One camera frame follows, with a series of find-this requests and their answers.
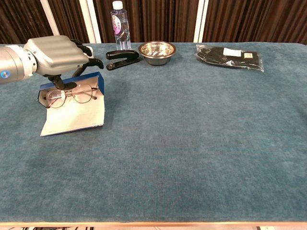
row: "white label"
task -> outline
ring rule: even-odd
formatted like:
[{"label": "white label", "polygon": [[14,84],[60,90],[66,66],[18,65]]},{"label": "white label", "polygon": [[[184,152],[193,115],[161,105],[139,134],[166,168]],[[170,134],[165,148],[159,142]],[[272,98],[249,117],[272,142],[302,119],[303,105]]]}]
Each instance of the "white label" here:
[{"label": "white label", "polygon": [[241,56],[241,50],[224,48],[223,55],[240,57]]},{"label": "white label", "polygon": [[118,17],[116,17],[115,15],[112,15],[112,23],[113,23],[113,29],[115,34],[119,34],[120,29],[121,29],[121,23],[120,23],[120,19]]},{"label": "white label", "polygon": [[253,54],[252,53],[245,53],[244,58],[253,58]]}]

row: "eyeglass frame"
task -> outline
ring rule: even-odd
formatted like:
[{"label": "eyeglass frame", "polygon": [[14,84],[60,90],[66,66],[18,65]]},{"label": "eyeglass frame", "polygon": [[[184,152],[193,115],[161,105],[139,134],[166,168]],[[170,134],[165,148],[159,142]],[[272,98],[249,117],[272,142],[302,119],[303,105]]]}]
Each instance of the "eyeglass frame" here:
[{"label": "eyeglass frame", "polygon": [[[79,85],[88,85],[88,86],[90,86],[90,87],[91,87],[91,90],[92,90],[92,95],[91,95],[90,100],[91,100],[92,98],[93,98],[94,100],[97,99],[96,96],[93,96],[93,91],[98,90],[98,88],[92,87],[90,84],[79,84]],[[73,97],[73,93],[72,93],[72,90],[73,90],[73,89],[69,89],[69,90],[65,90],[65,89],[64,89],[64,90],[59,90],[59,89],[50,90],[50,91],[48,91],[48,93],[46,94],[46,97],[44,97],[44,99],[45,99],[45,100],[47,101],[47,103],[48,103],[47,95],[48,95],[50,92],[52,92],[52,91],[64,91],[64,92],[65,92],[65,99],[64,99],[63,104],[62,104],[61,106],[59,106],[59,107],[54,108],[54,109],[61,108],[61,107],[65,104],[66,98],[67,98],[67,97],[70,97],[70,96]],[[87,102],[79,102],[79,101],[77,101],[75,98],[74,98],[74,100],[75,100],[77,103],[79,103],[79,104],[88,103],[88,102],[90,101],[90,100],[88,100]],[[50,105],[44,106],[44,107],[47,108],[47,109],[53,108],[53,107],[51,107]]]}]

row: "bottle cap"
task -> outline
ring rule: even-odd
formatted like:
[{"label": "bottle cap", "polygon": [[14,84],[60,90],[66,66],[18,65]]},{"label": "bottle cap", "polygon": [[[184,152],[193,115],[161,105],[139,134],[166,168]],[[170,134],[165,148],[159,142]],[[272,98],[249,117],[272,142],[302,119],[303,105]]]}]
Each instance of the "bottle cap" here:
[{"label": "bottle cap", "polygon": [[121,10],[121,9],[123,9],[122,1],[114,1],[114,2],[112,2],[112,4],[113,4],[113,9],[114,10]]}]

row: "eyeglasses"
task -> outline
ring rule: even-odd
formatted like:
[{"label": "eyeglasses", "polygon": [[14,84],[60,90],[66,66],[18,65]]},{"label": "eyeglasses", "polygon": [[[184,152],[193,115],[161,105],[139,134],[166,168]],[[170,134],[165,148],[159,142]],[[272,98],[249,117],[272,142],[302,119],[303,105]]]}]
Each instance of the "eyeglasses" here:
[{"label": "eyeglasses", "polygon": [[46,95],[46,100],[48,102],[47,108],[60,108],[64,105],[67,97],[73,97],[78,103],[87,103],[92,98],[94,100],[97,97],[93,96],[93,91],[97,90],[97,88],[92,88],[89,84],[80,84],[77,85],[72,90],[51,90]]}]

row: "bottle label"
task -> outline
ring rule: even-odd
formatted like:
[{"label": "bottle label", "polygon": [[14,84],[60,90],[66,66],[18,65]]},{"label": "bottle label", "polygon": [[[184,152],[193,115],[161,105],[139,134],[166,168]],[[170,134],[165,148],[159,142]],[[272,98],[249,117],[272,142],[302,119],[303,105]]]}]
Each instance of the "bottle label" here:
[{"label": "bottle label", "polygon": [[120,29],[121,29],[121,23],[118,17],[116,17],[115,15],[112,15],[112,23],[113,23],[113,29],[115,34],[119,34]]}]

